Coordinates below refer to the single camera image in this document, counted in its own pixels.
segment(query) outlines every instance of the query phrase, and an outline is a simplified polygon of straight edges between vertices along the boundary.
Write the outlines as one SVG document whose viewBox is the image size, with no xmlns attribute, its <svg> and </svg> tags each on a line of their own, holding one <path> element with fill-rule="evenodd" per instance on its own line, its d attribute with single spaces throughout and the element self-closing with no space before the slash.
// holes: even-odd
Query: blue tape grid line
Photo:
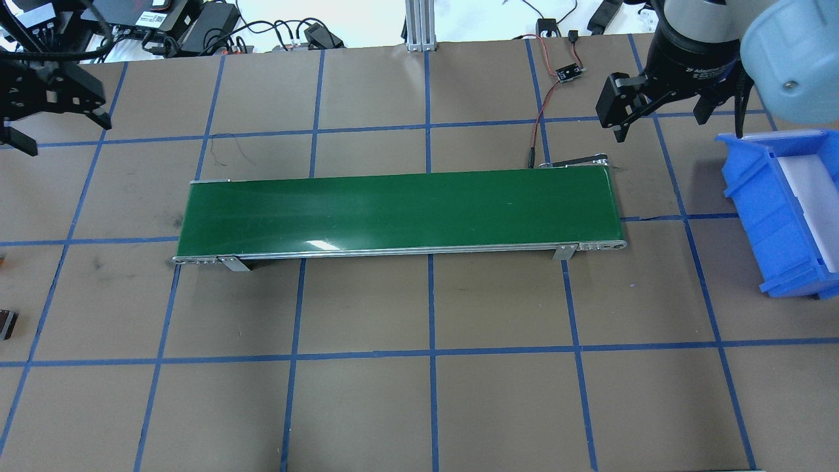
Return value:
<svg viewBox="0 0 839 472">
<path fill-rule="evenodd" d="M 289 385 L 285 393 L 285 416 L 283 422 L 283 438 L 280 450 L 279 469 L 286 472 L 289 469 L 289 446 L 291 444 L 291 408 L 294 405 L 294 380 L 297 376 L 297 360 L 300 349 L 300 320 L 303 315 L 303 290 L 306 278 L 306 260 L 300 261 L 300 273 L 297 279 L 297 305 L 294 310 L 294 333 L 291 342 L 291 355 L 283 356 L 289 362 Z"/>
<path fill-rule="evenodd" d="M 317 89 L 315 90 L 315 117 L 312 120 L 312 150 L 309 161 L 309 178 L 315 177 L 317 165 L 317 135 L 320 127 L 320 98 L 323 94 L 323 71 L 326 63 L 326 51 L 320 52 L 320 62 L 317 73 Z M 289 356 L 289 383 L 285 392 L 285 415 L 283 420 L 283 437 L 280 439 L 280 472 L 289 470 L 289 448 L 291 444 L 291 420 L 294 406 L 294 383 L 297 378 L 297 360 L 300 350 L 300 323 L 303 316 L 303 294 L 306 279 L 306 260 L 300 261 L 300 273 L 297 280 L 297 304 L 294 310 L 294 332 L 291 341 L 291 355 Z"/>
<path fill-rule="evenodd" d="M 216 85 L 213 89 L 212 99 L 210 100 L 210 111 L 207 114 L 206 126 L 204 127 L 204 136 L 201 142 L 201 153 L 198 156 L 198 164 L 195 166 L 195 179 L 201 178 L 201 170 L 204 166 L 204 158 L 207 151 L 207 143 L 210 140 L 210 131 L 212 129 L 212 119 L 216 114 L 216 102 L 218 100 L 218 92 L 221 88 L 221 77 L 224 75 L 224 62 L 226 56 L 222 56 L 218 63 L 218 72 L 216 73 Z M 172 275 L 172 287 L 169 291 L 169 302 L 166 305 L 166 315 L 164 317 L 163 328 L 160 330 L 160 343 L 158 346 L 157 358 L 154 360 L 154 372 L 152 374 L 152 383 L 149 387 L 149 400 L 146 403 L 146 412 L 143 416 L 143 427 L 140 430 L 140 439 L 137 444 L 137 455 L 134 457 L 134 472 L 139 472 L 143 464 L 143 452 L 146 446 L 146 437 L 149 433 L 149 424 L 151 423 L 152 412 L 154 410 L 154 398 L 157 396 L 157 386 L 160 379 L 160 368 L 163 364 L 164 351 L 166 350 L 166 339 L 169 337 L 169 324 L 172 321 L 172 310 L 175 307 L 175 294 L 178 291 L 178 280 L 180 279 L 180 266 L 176 266 Z"/>
<path fill-rule="evenodd" d="M 198 166 L 195 168 L 195 179 L 201 179 L 201 170 L 204 168 L 204 156 L 207 152 L 207 143 L 210 141 L 210 130 L 212 129 L 212 119 L 216 114 L 216 100 L 218 100 L 218 91 L 221 88 L 221 75 L 224 73 L 224 60 L 226 55 L 221 56 L 218 63 L 218 73 L 216 74 L 216 87 L 212 92 L 212 99 L 210 101 L 210 112 L 207 114 L 207 123 L 204 127 L 204 135 L 201 136 L 201 153 L 198 156 Z"/>
<path fill-rule="evenodd" d="M 539 89 L 539 78 L 536 75 L 536 63 L 533 60 L 533 48 L 530 47 L 530 40 L 524 41 L 524 47 L 527 48 L 527 59 L 530 63 L 530 75 L 533 78 L 533 90 L 536 94 L 536 113 L 542 108 L 542 91 Z M 545 116 L 539 117 L 539 130 L 542 132 L 542 152 L 545 154 L 545 162 L 550 163 L 550 149 L 548 146 L 548 131 L 545 128 Z"/>
<path fill-rule="evenodd" d="M 638 66 L 638 71 L 640 72 L 641 69 L 641 57 L 638 55 L 638 48 L 635 46 L 635 39 L 631 34 L 628 35 L 629 37 L 629 44 L 632 47 L 633 55 L 635 57 L 635 63 Z M 740 439 L 743 442 L 743 449 L 746 453 L 746 459 L 748 461 L 748 465 L 752 470 L 757 469 L 757 465 L 755 463 L 754 454 L 752 451 L 752 445 L 748 438 L 748 431 L 746 430 L 746 423 L 743 419 L 743 413 L 740 409 L 740 401 L 737 398 L 737 389 L 734 387 L 734 379 L 732 378 L 731 368 L 728 365 L 728 358 L 726 356 L 725 347 L 722 345 L 722 336 L 720 334 L 720 328 L 717 324 L 717 315 L 714 313 L 714 306 L 711 303 L 711 293 L 708 291 L 708 286 L 705 280 L 705 272 L 702 269 L 702 263 L 699 257 L 699 251 L 696 248 L 696 241 L 693 237 L 693 231 L 690 228 L 690 219 L 688 218 L 687 211 L 685 210 L 685 203 L 682 200 L 681 191 L 679 188 L 679 182 L 676 179 L 675 170 L 673 168 L 673 163 L 670 160 L 670 153 L 667 150 L 667 143 L 664 141 L 664 133 L 661 130 L 661 122 L 659 121 L 659 117 L 656 113 L 653 113 L 653 124 L 655 125 L 655 132 L 659 137 L 659 143 L 661 144 L 661 152 L 664 155 L 664 162 L 667 165 L 667 172 L 670 174 L 670 182 L 673 185 L 673 192 L 676 195 L 676 201 L 679 204 L 679 212 L 681 215 L 681 219 L 685 225 L 685 235 L 688 240 L 688 245 L 690 245 L 690 254 L 693 258 L 694 266 L 696 267 L 696 275 L 699 278 L 699 284 L 702 289 L 702 297 L 705 300 L 706 310 L 708 311 L 708 321 L 711 324 L 711 330 L 714 333 L 714 340 L 717 342 L 717 352 L 720 356 L 720 362 L 722 364 L 722 372 L 726 379 L 726 384 L 728 387 L 728 395 L 731 397 L 732 408 L 734 410 L 734 416 L 737 419 L 737 427 L 740 431 Z"/>
<path fill-rule="evenodd" d="M 765 110 L 748 110 L 747 114 L 761 114 L 766 113 Z M 714 112 L 715 115 L 733 115 L 734 112 L 727 110 L 719 110 Z M 659 118 L 685 118 L 693 117 L 692 113 L 658 113 Z M 641 119 L 651 119 L 652 117 L 641 117 Z M 770 124 L 774 124 L 774 120 L 769 115 Z M 598 121 L 599 118 L 595 116 L 582 117 L 542 117 L 542 125 L 545 123 L 574 123 L 583 121 Z M 395 124 L 390 126 L 360 126 L 356 128 L 318 128 L 315 129 L 290 129 L 283 131 L 255 131 L 247 133 L 219 133 L 210 135 L 211 139 L 238 139 L 238 138 L 259 138 L 271 136 L 291 136 L 300 134 L 337 134 L 337 133 L 366 133 L 370 131 L 399 131 L 402 129 L 428 129 L 428 128 L 479 128 L 483 126 L 508 126 L 515 124 L 532 124 L 532 119 L 503 119 L 490 121 L 464 121 L 464 122 L 450 122 L 450 123 L 417 123 L 417 124 Z M 131 138 L 131 139 L 109 139 L 102 144 L 109 146 L 112 144 L 144 144 L 144 143 L 166 143 L 171 141 L 197 141 L 203 140 L 203 134 L 192 134 L 188 136 L 162 136 L 158 138 Z M 38 144 L 42 148 L 66 148 L 74 146 L 92 146 L 99 145 L 98 141 L 70 141 L 65 143 L 42 143 Z M 0 146 L 0 149 L 11 149 L 10 146 Z"/>
<path fill-rule="evenodd" d="M 562 280 L 565 285 L 565 303 L 568 306 L 568 323 L 571 325 L 571 342 L 574 344 L 574 362 L 577 370 L 577 383 L 580 387 L 580 403 L 582 408 L 582 421 L 586 429 L 586 443 L 588 444 L 588 459 L 591 463 L 591 470 L 597 472 L 597 452 L 594 447 L 594 430 L 591 427 L 591 413 L 588 407 L 588 392 L 586 390 L 586 374 L 582 365 L 582 349 L 580 346 L 580 334 L 576 326 L 576 314 L 574 313 L 574 297 L 571 294 L 571 274 L 568 271 L 568 261 L 562 261 Z"/>
<path fill-rule="evenodd" d="M 137 455 L 134 456 L 134 472 L 139 472 L 140 467 L 143 464 L 143 451 L 145 451 L 146 448 L 146 437 L 149 434 L 149 424 L 151 423 L 152 410 L 154 409 L 154 398 L 157 395 L 157 385 L 160 380 L 160 367 L 163 364 L 162 360 L 163 353 L 166 350 L 166 339 L 169 337 L 169 324 L 172 321 L 172 310 L 175 307 L 175 293 L 178 291 L 180 267 L 180 265 L 177 265 L 172 275 L 172 286 L 169 289 L 169 301 L 166 304 L 166 316 L 164 317 L 163 330 L 160 334 L 157 358 L 149 359 L 152 363 L 154 363 L 154 372 L 152 374 L 152 384 L 149 387 L 149 399 L 146 402 L 146 412 L 143 415 L 143 427 L 140 429 L 140 439 L 137 443 Z"/>
<path fill-rule="evenodd" d="M 431 63 L 429 51 L 424 52 L 425 76 L 425 173 L 431 173 Z M 431 415 L 431 470 L 440 472 L 440 441 L 437 427 L 437 328 L 435 325 L 434 255 L 428 254 L 428 358 Z"/>
<path fill-rule="evenodd" d="M 323 67 L 326 61 L 326 51 L 320 51 L 320 62 L 317 71 L 317 89 L 315 92 L 315 117 L 312 119 L 312 152 L 309 158 L 309 178 L 315 176 L 315 157 L 317 156 L 317 135 L 320 133 L 320 95 L 323 92 Z"/>
<path fill-rule="evenodd" d="M 454 348 L 435 349 L 435 357 L 464 356 L 464 355 L 497 355 L 497 354 L 552 354 L 581 352 L 618 352 L 618 351 L 652 351 L 677 349 L 716 349 L 719 346 L 739 349 L 753 347 L 779 346 L 811 346 L 839 344 L 839 338 L 786 338 L 786 339 L 739 339 L 731 341 L 690 341 L 684 343 L 640 343 L 640 344 L 581 344 L 579 347 L 556 346 L 518 346 L 504 348 Z M 104 365 L 163 365 L 172 364 L 237 364 L 247 362 L 279 362 L 308 360 L 337 360 L 337 359 L 390 359 L 404 357 L 428 357 L 430 349 L 409 349 L 389 351 L 355 351 L 342 353 L 311 353 L 311 354 L 261 354 L 261 355 L 233 355 L 208 357 L 169 357 L 169 358 L 133 358 L 133 359 L 62 359 L 62 360 L 34 360 L 33 368 L 40 367 L 79 367 Z M 26 361 L 0 362 L 1 368 L 24 367 Z"/>
<path fill-rule="evenodd" d="M 127 72 L 128 63 L 126 62 L 124 65 L 122 65 L 122 74 L 120 74 L 119 76 L 117 90 L 114 92 L 113 101 L 111 102 L 111 107 L 109 109 L 109 114 L 111 115 L 113 115 L 113 110 L 117 105 L 117 100 L 119 99 L 119 94 L 122 91 L 122 84 L 125 82 L 125 76 Z M 78 224 L 79 217 L 81 216 L 81 209 L 85 205 L 85 197 L 87 197 L 87 191 L 91 187 L 91 180 L 93 180 L 93 172 L 96 170 L 96 163 L 97 161 L 99 161 L 99 154 L 102 152 L 102 143 L 105 141 L 106 134 L 107 130 L 103 129 L 102 133 L 99 135 L 99 141 L 96 144 L 96 151 L 93 153 L 93 159 L 91 160 L 91 165 L 88 168 L 87 177 L 85 178 L 85 185 L 81 188 L 79 202 L 76 204 L 76 211 L 73 213 L 73 220 L 70 222 L 70 228 L 67 230 L 67 241 L 73 239 L 73 233 L 76 231 L 76 225 Z M 58 279 L 61 276 L 61 270 L 64 268 L 64 263 L 67 260 L 67 251 L 69 249 L 70 245 L 65 242 L 61 250 L 61 257 L 59 258 L 58 267 L 55 269 L 55 275 L 53 276 L 52 283 L 50 284 L 50 291 L 47 292 L 47 298 L 44 302 L 44 309 L 41 311 L 41 316 L 38 320 L 38 328 L 35 331 L 35 336 L 32 339 L 32 344 L 29 347 L 29 356 L 26 359 L 26 364 L 23 366 L 23 372 L 21 372 L 20 375 L 18 389 L 15 391 L 14 399 L 12 400 L 12 407 L 9 408 L 8 417 L 6 418 L 6 423 L 3 427 L 3 435 L 0 436 L 0 455 L 3 455 L 3 450 L 6 448 L 6 441 L 8 440 L 9 431 L 12 428 L 14 415 L 18 410 L 20 397 L 23 394 L 23 388 L 26 386 L 26 379 L 29 377 L 29 371 L 32 369 L 32 361 L 35 357 L 35 351 L 38 349 L 38 342 L 41 339 L 41 333 L 44 331 L 44 325 L 47 321 L 47 315 L 50 313 L 50 306 L 52 305 L 53 296 L 55 296 L 55 288 L 58 286 Z"/>
</svg>

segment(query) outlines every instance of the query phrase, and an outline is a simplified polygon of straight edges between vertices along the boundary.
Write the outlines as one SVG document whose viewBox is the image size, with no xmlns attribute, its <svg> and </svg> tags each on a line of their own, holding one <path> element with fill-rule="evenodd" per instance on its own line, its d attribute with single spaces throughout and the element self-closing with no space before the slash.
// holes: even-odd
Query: black object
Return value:
<svg viewBox="0 0 839 472">
<path fill-rule="evenodd" d="M 309 42 L 311 50 L 334 50 L 343 48 L 344 41 L 338 38 L 322 24 L 312 24 L 303 30 L 306 41 Z"/>
<path fill-rule="evenodd" d="M 556 18 L 539 18 L 536 20 L 536 34 L 541 36 L 545 33 L 546 38 L 552 36 L 560 37 L 560 26 L 556 23 Z"/>
<path fill-rule="evenodd" d="M 600 6 L 597 7 L 597 11 L 588 20 L 587 28 L 591 31 L 592 36 L 603 34 L 606 31 L 606 27 L 612 22 L 615 15 L 618 14 L 621 5 L 623 5 L 623 0 L 603 0 Z"/>
<path fill-rule="evenodd" d="M 9 310 L 0 310 L 0 340 L 12 337 L 14 324 L 18 321 L 18 314 Z"/>
<path fill-rule="evenodd" d="M 80 113 L 104 129 L 111 129 L 102 83 L 72 62 L 45 62 L 38 69 L 16 60 L 0 60 L 0 115 L 9 121 L 40 112 Z M 38 155 L 34 139 L 18 130 L 0 126 L 0 143 L 28 155 Z"/>
<path fill-rule="evenodd" d="M 735 96 L 740 97 L 735 109 L 740 123 L 745 113 L 743 97 L 748 97 L 752 82 L 737 58 L 739 41 L 711 44 L 686 38 L 667 22 L 662 0 L 654 0 L 653 6 L 659 26 L 644 72 L 636 77 L 622 72 L 608 77 L 596 106 L 601 126 L 612 128 L 622 143 L 629 125 L 638 118 L 666 103 L 697 95 L 700 98 L 693 109 L 697 123 L 705 124 L 714 109 Z"/>
<path fill-rule="evenodd" d="M 556 70 L 556 78 L 558 78 L 562 83 L 573 81 L 581 75 L 582 71 L 580 70 L 580 65 L 576 62 Z"/>
<path fill-rule="evenodd" d="M 202 3 L 201 0 L 172 0 L 169 10 L 158 13 L 165 14 L 166 19 L 155 28 L 137 26 L 137 21 L 143 13 L 152 11 L 152 0 L 96 0 L 96 8 L 102 13 L 105 22 L 111 26 L 134 29 L 135 38 L 142 38 L 145 32 L 155 29 L 177 40 L 198 18 Z M 81 19 L 96 21 L 89 8 L 81 14 Z"/>
<path fill-rule="evenodd" d="M 200 55 L 207 49 L 207 43 L 212 43 L 209 39 L 216 35 L 230 34 L 238 20 L 239 10 L 235 5 L 220 2 L 204 3 L 195 24 L 180 42 L 178 56 Z M 216 48 L 207 51 L 207 54 L 216 52 L 221 46 L 219 44 Z"/>
<path fill-rule="evenodd" d="M 24 12 L 43 7 L 47 3 L 52 3 L 56 12 L 75 12 L 85 9 L 85 4 L 79 0 L 14 0 L 14 4 Z"/>
</svg>

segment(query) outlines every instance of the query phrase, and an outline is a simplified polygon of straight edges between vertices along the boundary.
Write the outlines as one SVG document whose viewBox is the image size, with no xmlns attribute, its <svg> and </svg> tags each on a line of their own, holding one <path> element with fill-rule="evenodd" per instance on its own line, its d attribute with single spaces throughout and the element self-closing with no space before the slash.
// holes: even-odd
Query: cable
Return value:
<svg viewBox="0 0 839 472">
<path fill-rule="evenodd" d="M 533 5 L 531 5 L 531 4 L 530 4 L 530 2 L 528 2 L 527 0 L 522 0 L 522 2 L 523 2 L 525 5 L 527 5 L 528 7 L 531 7 L 531 8 L 533 9 L 533 11 L 535 11 L 536 13 L 538 13 L 538 14 L 539 14 L 539 16 L 540 16 L 541 18 L 544 18 L 544 17 L 545 17 L 545 16 L 542 14 L 542 12 L 540 12 L 540 11 L 539 11 L 539 9 L 538 9 L 538 8 L 536 8 L 536 7 L 534 7 Z"/>
<path fill-rule="evenodd" d="M 577 64 L 580 65 L 581 70 L 585 70 L 586 67 L 582 64 L 582 60 L 580 59 L 580 55 L 576 53 L 576 41 L 571 43 L 571 53 L 574 55 L 574 59 L 576 59 Z"/>
<path fill-rule="evenodd" d="M 238 12 L 239 12 L 239 19 L 242 20 L 242 23 L 244 23 L 245 26 L 248 26 L 248 21 L 245 19 L 245 17 L 242 16 L 242 9 L 239 7 L 239 0 L 236 0 L 235 4 L 236 4 L 236 10 L 238 10 Z M 255 29 L 251 28 L 250 26 L 248 26 L 248 31 L 250 31 L 251 33 L 255 33 L 255 34 L 264 33 L 264 31 L 262 31 L 262 32 L 256 31 Z"/>
<path fill-rule="evenodd" d="M 554 71 L 553 66 L 550 65 L 550 59 L 548 58 L 548 46 L 545 45 L 545 40 L 542 39 L 542 37 L 539 36 L 538 34 L 532 34 L 532 33 L 522 34 L 520 37 L 522 37 L 522 38 L 524 38 L 524 37 L 536 38 L 536 39 L 539 40 L 540 43 L 542 43 L 542 52 L 545 55 L 545 64 L 548 66 L 548 73 L 551 74 L 553 77 L 556 77 L 556 71 Z"/>
<path fill-rule="evenodd" d="M 99 25 L 102 27 L 102 32 L 105 33 L 105 37 L 107 39 L 107 43 L 103 45 L 101 48 L 97 48 L 92 51 L 87 52 L 78 52 L 78 53 L 42 53 L 42 52 L 32 52 L 32 51 L 24 51 L 24 52 L 9 52 L 0 48 L 0 59 L 12 59 L 12 60 L 39 60 L 39 61 L 49 61 L 49 60 L 57 60 L 57 61 L 71 61 L 71 60 L 85 60 L 85 59 L 96 59 L 97 57 L 101 57 L 102 55 L 106 54 L 108 51 L 111 50 L 113 47 L 113 33 L 111 32 L 111 26 L 105 21 L 102 17 L 102 13 L 99 11 L 99 8 L 93 5 L 91 0 L 80 0 L 81 3 L 91 10 L 93 16 L 96 17 L 96 21 L 99 22 Z M 6 6 L 5 1 L 2 1 L 3 9 L 8 11 L 8 7 Z"/>
<path fill-rule="evenodd" d="M 283 46 L 283 49 L 289 50 L 288 47 L 286 47 L 285 42 L 283 42 L 283 37 L 279 33 L 279 30 L 277 29 L 277 27 L 273 23 L 270 23 L 268 21 L 264 21 L 264 20 L 259 19 L 257 21 L 252 21 L 249 24 L 245 24 L 242 27 L 236 28 L 228 34 L 224 34 L 223 36 L 217 37 L 217 39 L 215 40 L 214 43 L 205 47 L 205 49 L 198 55 L 207 55 L 207 54 L 211 53 L 216 47 L 220 46 L 219 45 L 220 42 L 227 41 L 228 39 L 232 38 L 234 34 L 239 33 L 241 31 L 247 29 L 250 26 L 253 26 L 254 24 L 267 24 L 268 26 L 270 26 L 271 28 L 264 29 L 262 31 L 257 31 L 256 34 L 267 33 L 268 31 L 273 30 L 277 34 L 277 39 L 279 40 L 280 45 Z"/>
<path fill-rule="evenodd" d="M 564 17 L 560 18 L 560 21 L 556 22 L 556 24 L 562 23 L 562 20 L 568 18 L 568 15 L 574 13 L 574 10 L 576 10 L 576 6 L 577 6 L 577 0 L 574 0 L 574 7 L 571 10 L 568 10 L 568 13 L 566 13 Z"/>
</svg>

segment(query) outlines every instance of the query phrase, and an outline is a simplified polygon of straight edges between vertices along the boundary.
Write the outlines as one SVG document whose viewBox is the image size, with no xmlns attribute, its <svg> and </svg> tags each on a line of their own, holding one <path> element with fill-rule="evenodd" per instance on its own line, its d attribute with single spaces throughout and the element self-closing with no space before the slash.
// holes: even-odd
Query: blue tape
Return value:
<svg viewBox="0 0 839 472">
<path fill-rule="evenodd" d="M 425 76 L 425 172 L 431 172 L 431 72 L 429 51 L 423 52 L 423 75 Z"/>
<path fill-rule="evenodd" d="M 641 344 L 591 344 L 580 346 L 582 352 L 655 351 L 666 349 L 709 349 L 719 345 L 716 341 L 686 343 L 641 343 Z"/>
<path fill-rule="evenodd" d="M 289 445 L 291 444 L 291 412 L 294 405 L 294 382 L 297 376 L 297 353 L 300 350 L 300 322 L 303 318 L 303 294 L 306 279 L 306 260 L 300 261 L 300 273 L 297 277 L 297 305 L 294 309 L 294 333 L 291 339 L 291 358 L 289 362 L 289 386 L 285 392 L 285 419 L 280 451 L 279 469 L 289 470 Z"/>
<path fill-rule="evenodd" d="M 315 159 L 317 159 L 317 135 L 320 132 L 320 95 L 323 92 L 323 67 L 326 52 L 320 51 L 320 65 L 317 71 L 317 91 L 315 94 L 315 118 L 312 120 L 312 152 L 309 158 L 309 178 L 315 176 Z"/>
<path fill-rule="evenodd" d="M 166 143 L 170 141 L 197 141 L 204 139 L 203 134 L 194 134 L 190 136 L 162 136 L 159 138 L 127 138 L 127 139 L 109 139 L 105 141 L 105 145 L 110 144 L 143 144 L 143 143 Z"/>
<path fill-rule="evenodd" d="M 699 213 L 694 215 L 688 215 L 688 219 L 728 219 L 728 218 L 740 218 L 740 215 L 736 213 Z"/>
<path fill-rule="evenodd" d="M 644 72 L 644 66 L 641 64 L 641 55 L 638 54 L 638 46 L 635 45 L 635 37 L 627 34 L 629 38 L 629 47 L 632 48 L 632 56 L 635 58 L 635 66 L 638 67 L 638 74 Z"/>
<path fill-rule="evenodd" d="M 122 84 L 125 82 L 125 76 L 127 73 L 128 63 L 126 62 L 122 65 L 122 73 L 119 76 L 117 90 L 114 92 L 113 95 L 113 101 L 111 102 L 110 107 L 111 113 L 113 113 L 114 108 L 117 106 L 117 100 L 119 99 L 119 94 L 122 91 Z M 73 213 L 73 220 L 70 223 L 70 228 L 67 230 L 67 240 L 73 239 L 73 233 L 76 230 L 76 225 L 78 224 L 79 216 L 81 215 L 81 209 L 85 204 L 85 197 L 87 196 L 87 191 L 91 186 L 93 171 L 96 169 L 96 163 L 99 160 L 99 154 L 102 152 L 102 143 L 105 141 L 106 134 L 107 130 L 103 129 L 102 133 L 99 135 L 99 141 L 96 145 L 96 151 L 93 153 L 93 159 L 91 160 L 91 165 L 87 171 L 85 184 L 81 189 L 81 194 L 79 195 L 79 202 L 76 204 L 76 211 Z M 6 448 L 8 434 L 12 428 L 14 415 L 18 410 L 20 398 L 23 395 L 23 388 L 26 386 L 26 380 L 29 377 L 29 371 L 32 369 L 32 362 L 34 360 L 35 351 L 38 349 L 38 343 L 41 339 L 41 333 L 44 331 L 44 325 L 47 321 L 47 315 L 50 313 L 50 307 L 52 306 L 53 297 L 55 296 L 55 288 L 58 286 L 58 280 L 61 277 L 61 271 L 64 269 L 64 263 L 67 260 L 67 251 L 69 248 L 70 246 L 67 243 L 65 243 L 61 250 L 61 257 L 59 258 L 58 267 L 55 269 L 55 275 L 53 276 L 52 283 L 50 284 L 50 290 L 47 292 L 47 298 L 44 302 L 44 309 L 41 311 L 41 316 L 38 320 L 38 328 L 35 331 L 35 336 L 32 339 L 32 344 L 29 347 L 29 356 L 26 359 L 26 364 L 24 365 L 23 372 L 20 375 L 18 389 L 14 393 L 12 406 L 9 408 L 8 416 L 6 418 L 6 424 L 5 426 L 3 426 L 3 435 L 0 436 L 0 456 L 3 455 L 3 450 Z"/>
<path fill-rule="evenodd" d="M 149 387 L 149 400 L 146 402 L 146 412 L 143 415 L 143 427 L 140 429 L 140 440 L 137 444 L 137 455 L 134 457 L 134 472 L 140 471 L 143 463 L 143 451 L 146 448 L 146 437 L 149 434 L 149 423 L 152 419 L 154 409 L 154 398 L 157 396 L 157 385 L 160 380 L 160 360 L 166 350 L 166 339 L 169 337 L 169 324 L 172 322 L 172 310 L 175 308 L 175 294 L 178 291 L 178 280 L 180 279 L 180 265 L 175 267 L 172 274 L 172 286 L 169 289 L 169 300 L 166 303 L 166 316 L 163 321 L 163 328 L 160 332 L 160 343 L 158 344 L 157 359 L 154 360 L 154 373 L 152 374 L 152 385 Z"/>
<path fill-rule="evenodd" d="M 434 255 L 428 254 L 428 347 L 430 350 L 429 383 L 431 393 L 431 470 L 433 472 L 440 472 L 440 440 L 437 422 L 437 327 L 434 286 Z"/>
<path fill-rule="evenodd" d="M 640 62 L 637 56 L 638 52 L 634 49 L 634 47 L 633 51 L 636 55 L 636 60 Z M 714 339 L 717 341 L 717 351 L 719 353 L 720 362 L 722 364 L 722 373 L 724 374 L 726 379 L 728 395 L 731 397 L 732 408 L 734 410 L 734 417 L 737 419 L 737 428 L 740 431 L 740 439 L 743 442 L 743 449 L 746 453 L 746 459 L 748 460 L 749 467 L 751 469 L 756 469 L 757 465 L 754 460 L 752 444 L 748 438 L 746 423 L 743 419 L 743 413 L 740 409 L 740 401 L 737 398 L 737 390 L 734 387 L 734 379 L 732 378 L 731 369 L 728 366 L 728 358 L 726 356 L 725 348 L 722 345 L 722 336 L 720 334 L 720 328 L 717 325 L 717 315 L 714 313 L 714 307 L 711 303 L 711 293 L 708 291 L 708 286 L 705 280 L 705 273 L 702 269 L 702 263 L 699 258 L 699 251 L 696 249 L 696 241 L 693 237 L 693 231 L 690 228 L 690 219 L 688 218 L 687 211 L 685 210 L 685 204 L 682 200 L 679 182 L 676 179 L 676 174 L 673 169 L 673 163 L 670 160 L 670 152 L 667 150 L 667 144 L 664 141 L 664 133 L 661 130 L 661 123 L 659 122 L 659 118 L 655 113 L 653 113 L 653 124 L 655 125 L 655 132 L 659 137 L 661 152 L 664 155 L 664 162 L 667 165 L 667 172 L 670 175 L 670 182 L 673 185 L 673 191 L 676 195 L 676 201 L 679 204 L 679 212 L 681 213 L 684 221 L 685 234 L 687 236 L 688 245 L 690 246 L 690 255 L 693 258 L 693 263 L 696 267 L 696 274 L 699 277 L 699 284 L 702 289 L 702 297 L 705 300 L 706 310 L 708 311 L 708 320 L 711 324 L 711 330 L 714 333 Z"/>
<path fill-rule="evenodd" d="M 207 114 L 207 123 L 204 127 L 204 135 L 201 137 L 201 153 L 198 154 L 198 166 L 195 168 L 195 179 L 201 178 L 201 170 L 204 168 L 204 157 L 207 151 L 207 142 L 210 140 L 210 130 L 212 129 L 212 119 L 216 115 L 216 102 L 218 101 L 218 91 L 221 88 L 221 76 L 224 74 L 224 60 L 226 55 L 221 56 L 218 62 L 218 72 L 216 74 L 216 86 L 212 91 L 212 99 L 210 100 L 210 112 Z"/>
<path fill-rule="evenodd" d="M 33 367 L 80 367 L 102 365 L 154 365 L 156 359 L 68 359 L 68 360 L 34 360 Z"/>
<path fill-rule="evenodd" d="M 591 470 L 597 472 L 597 452 L 594 447 L 594 430 L 591 427 L 591 412 L 588 406 L 588 390 L 586 388 L 586 373 L 582 365 L 582 349 L 580 335 L 576 326 L 574 312 L 574 297 L 571 294 L 571 273 L 568 271 L 568 261 L 562 261 L 562 281 L 565 285 L 565 303 L 568 306 L 568 323 L 571 325 L 571 341 L 574 343 L 574 363 L 577 370 L 577 383 L 580 387 L 580 403 L 582 407 L 582 421 L 586 429 L 586 443 L 588 444 L 588 460 Z"/>
<path fill-rule="evenodd" d="M 109 239 L 71 239 L 67 244 L 149 244 L 172 243 L 177 236 L 159 236 L 157 238 L 109 238 Z"/>
</svg>

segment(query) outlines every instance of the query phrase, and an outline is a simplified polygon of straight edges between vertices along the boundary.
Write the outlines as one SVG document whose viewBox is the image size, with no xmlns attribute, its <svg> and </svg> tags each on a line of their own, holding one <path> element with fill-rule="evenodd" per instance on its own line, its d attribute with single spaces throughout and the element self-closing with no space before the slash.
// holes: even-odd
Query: green conveyor belt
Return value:
<svg viewBox="0 0 839 472">
<path fill-rule="evenodd" d="M 174 259 L 556 249 L 574 243 L 582 243 L 578 249 L 625 244 L 606 166 L 196 182 Z"/>
</svg>

